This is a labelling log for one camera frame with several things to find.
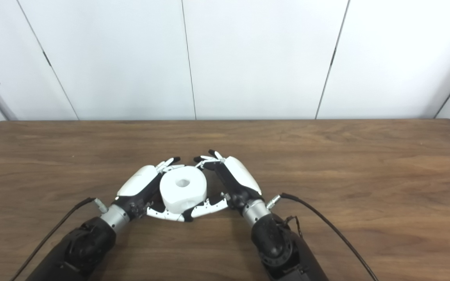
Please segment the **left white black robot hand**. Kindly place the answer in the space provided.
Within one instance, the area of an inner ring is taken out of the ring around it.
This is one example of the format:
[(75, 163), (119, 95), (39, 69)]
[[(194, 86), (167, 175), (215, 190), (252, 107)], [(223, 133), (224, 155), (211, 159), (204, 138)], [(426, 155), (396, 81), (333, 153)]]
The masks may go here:
[(145, 165), (140, 168), (118, 190), (111, 205), (120, 208), (129, 222), (142, 217), (150, 200), (159, 192), (163, 175), (185, 166), (176, 164), (178, 161), (180, 157), (175, 157), (163, 160), (157, 165)]

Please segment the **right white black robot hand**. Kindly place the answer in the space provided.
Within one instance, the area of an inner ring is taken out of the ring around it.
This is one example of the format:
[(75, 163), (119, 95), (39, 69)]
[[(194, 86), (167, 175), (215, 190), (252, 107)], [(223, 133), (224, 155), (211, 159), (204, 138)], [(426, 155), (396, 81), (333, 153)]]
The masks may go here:
[(212, 149), (209, 153), (210, 156), (195, 157), (195, 167), (201, 171), (214, 171), (225, 187), (225, 192), (184, 211), (181, 214), (183, 221), (193, 222), (194, 218), (226, 208), (237, 210), (250, 226), (268, 215), (270, 211), (266, 208), (261, 189), (243, 163), (233, 156), (224, 158)]

